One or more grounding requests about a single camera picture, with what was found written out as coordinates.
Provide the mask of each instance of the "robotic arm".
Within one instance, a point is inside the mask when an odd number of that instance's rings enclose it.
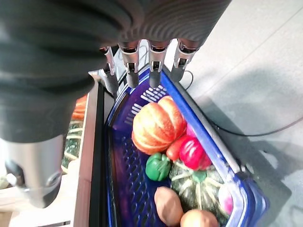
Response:
[[[129,86],[138,85],[139,42],[149,41],[150,85],[160,83],[178,39],[172,80],[203,45],[231,0],[0,0],[0,149],[9,182],[34,206],[57,196],[65,135],[76,100],[104,69],[118,89],[110,46],[121,48]]]

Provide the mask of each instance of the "black metal frame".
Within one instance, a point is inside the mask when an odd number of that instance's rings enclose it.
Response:
[[[104,156],[104,92],[105,88],[98,84],[98,101],[96,112],[95,144],[93,153],[92,178],[89,205],[89,226],[105,227],[107,220],[106,165]]]

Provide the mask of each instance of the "blue plastic basket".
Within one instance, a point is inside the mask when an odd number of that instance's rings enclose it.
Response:
[[[227,226],[254,226],[269,207],[262,191],[245,173],[235,173],[232,170],[229,162],[234,165],[235,160],[226,151],[219,149],[215,142],[218,141],[217,134],[212,132],[210,135],[201,123],[203,116],[198,114],[202,113],[197,112],[197,108],[193,108],[194,105],[189,105],[189,102],[194,102],[188,98],[186,91],[172,83],[164,72],[161,74],[162,85],[151,88],[148,76],[149,69],[145,69],[140,74],[140,83],[136,89],[125,86],[106,122],[109,225],[165,226],[157,215],[154,193],[159,186],[169,187],[170,182],[155,182],[146,176],[145,165],[149,156],[136,149],[131,140],[131,133],[133,119],[144,105],[170,95],[192,126],[221,178],[229,185],[233,211]]]

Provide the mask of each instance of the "potato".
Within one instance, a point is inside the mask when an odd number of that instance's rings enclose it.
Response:
[[[190,210],[181,219],[181,227],[218,227],[216,217],[206,210]]]
[[[178,225],[183,215],[178,195],[170,188],[159,187],[155,192],[154,199],[161,221],[167,226]]]

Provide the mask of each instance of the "green squash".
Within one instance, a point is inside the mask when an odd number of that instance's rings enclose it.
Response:
[[[218,192],[224,184],[214,166],[205,171],[193,171],[177,160],[171,168],[171,188],[179,195],[184,212],[191,209],[212,212],[221,225],[227,223],[229,215],[219,204]]]
[[[68,164],[79,158],[83,121],[71,121],[65,141],[65,151],[61,162],[64,173],[67,173]]]

